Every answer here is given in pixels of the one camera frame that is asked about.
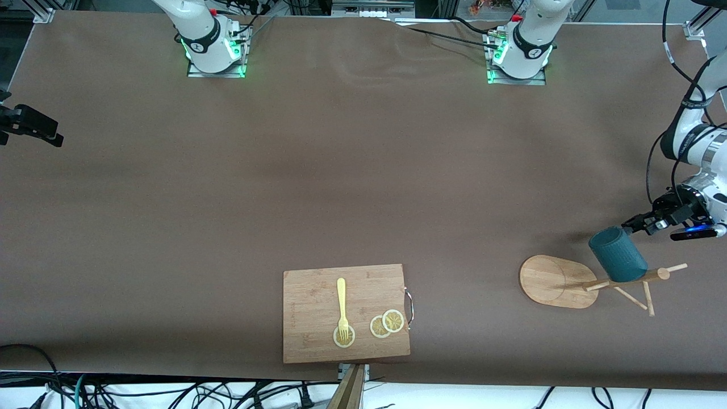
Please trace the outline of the wooden cutting board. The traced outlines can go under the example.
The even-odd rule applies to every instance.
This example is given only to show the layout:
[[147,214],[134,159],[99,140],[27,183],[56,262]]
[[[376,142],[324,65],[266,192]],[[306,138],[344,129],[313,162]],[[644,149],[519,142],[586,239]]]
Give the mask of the wooden cutting board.
[[[337,279],[347,285],[347,319],[355,342],[339,348],[332,340],[340,318]],[[401,264],[288,271],[283,274],[283,362],[374,362],[411,353]],[[399,332],[379,339],[370,322],[389,309],[400,311]]]

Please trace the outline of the metal base plate left arm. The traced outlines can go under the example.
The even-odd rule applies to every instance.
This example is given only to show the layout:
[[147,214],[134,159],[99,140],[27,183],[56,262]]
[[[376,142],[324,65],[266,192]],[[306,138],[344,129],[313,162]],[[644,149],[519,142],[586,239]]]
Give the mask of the metal base plate left arm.
[[494,30],[483,34],[482,39],[486,45],[484,57],[489,85],[546,84],[545,67],[553,51],[551,45],[546,49],[526,46],[522,50],[511,42],[506,32]]

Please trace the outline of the metal base plate right arm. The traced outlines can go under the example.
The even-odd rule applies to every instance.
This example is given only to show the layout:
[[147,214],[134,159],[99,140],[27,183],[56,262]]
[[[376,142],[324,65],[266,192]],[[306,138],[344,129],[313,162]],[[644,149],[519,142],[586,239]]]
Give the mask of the metal base plate right arm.
[[189,60],[187,75],[198,78],[244,78],[251,46],[250,28],[236,31],[231,38],[225,38],[212,45],[211,52],[203,58],[191,58],[189,50],[185,56]]

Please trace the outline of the grey power strip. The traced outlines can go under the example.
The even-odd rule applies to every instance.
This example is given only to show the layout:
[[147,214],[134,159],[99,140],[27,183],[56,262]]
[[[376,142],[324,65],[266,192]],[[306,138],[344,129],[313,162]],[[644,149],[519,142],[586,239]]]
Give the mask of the grey power strip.
[[415,18],[415,0],[331,0],[331,16]]

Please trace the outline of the wooden post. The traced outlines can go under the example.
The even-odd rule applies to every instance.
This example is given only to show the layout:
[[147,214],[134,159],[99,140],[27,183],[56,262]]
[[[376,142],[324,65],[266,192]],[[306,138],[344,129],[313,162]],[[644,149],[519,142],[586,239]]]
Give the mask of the wooden post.
[[325,409],[360,409],[366,376],[365,364],[351,364]]

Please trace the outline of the teal mug yellow inside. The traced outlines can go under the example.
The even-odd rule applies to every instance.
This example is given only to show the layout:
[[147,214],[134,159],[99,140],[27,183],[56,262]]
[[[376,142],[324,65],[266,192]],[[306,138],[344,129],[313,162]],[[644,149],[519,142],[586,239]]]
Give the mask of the teal mug yellow inside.
[[613,282],[636,281],[649,269],[630,236],[620,226],[598,231],[589,239],[588,246]]

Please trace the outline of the wooden mug rack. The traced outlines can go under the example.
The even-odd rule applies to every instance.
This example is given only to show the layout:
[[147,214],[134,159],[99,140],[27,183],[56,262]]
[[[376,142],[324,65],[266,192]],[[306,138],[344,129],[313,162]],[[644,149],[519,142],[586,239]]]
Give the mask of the wooden mug rack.
[[519,271],[520,287],[532,301],[546,306],[585,309],[595,303],[601,292],[615,290],[653,318],[650,283],[670,279],[673,272],[688,264],[653,269],[631,282],[597,279],[593,271],[580,262],[537,254],[525,260]]

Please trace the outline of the aluminium frame profile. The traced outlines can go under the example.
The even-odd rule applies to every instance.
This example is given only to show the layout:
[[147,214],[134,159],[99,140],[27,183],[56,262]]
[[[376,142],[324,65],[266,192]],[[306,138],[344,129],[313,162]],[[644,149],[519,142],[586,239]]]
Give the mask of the aluminium frame profile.
[[688,40],[704,38],[704,29],[723,11],[727,11],[727,0],[690,0],[701,6],[701,10],[683,24],[684,34]]
[[34,15],[34,24],[49,23],[57,11],[73,11],[80,0],[22,0]]

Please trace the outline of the yellow plastic fork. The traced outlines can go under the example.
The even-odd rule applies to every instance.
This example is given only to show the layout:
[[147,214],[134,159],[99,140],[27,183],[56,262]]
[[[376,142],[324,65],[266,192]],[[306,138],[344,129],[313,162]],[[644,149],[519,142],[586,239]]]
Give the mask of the yellow plastic fork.
[[338,303],[339,303],[339,312],[340,312],[340,318],[338,320],[337,327],[340,331],[345,332],[348,328],[348,319],[347,319],[347,311],[346,311],[346,304],[347,304],[347,285],[344,278],[338,278],[337,279],[337,297],[338,297]]

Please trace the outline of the colourful items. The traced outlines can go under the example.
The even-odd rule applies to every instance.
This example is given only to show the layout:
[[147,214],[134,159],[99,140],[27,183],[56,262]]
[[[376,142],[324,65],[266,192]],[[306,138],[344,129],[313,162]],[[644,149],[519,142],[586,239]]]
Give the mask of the colourful items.
[[512,0],[471,0],[467,9],[472,16],[487,12],[506,12],[513,10]]

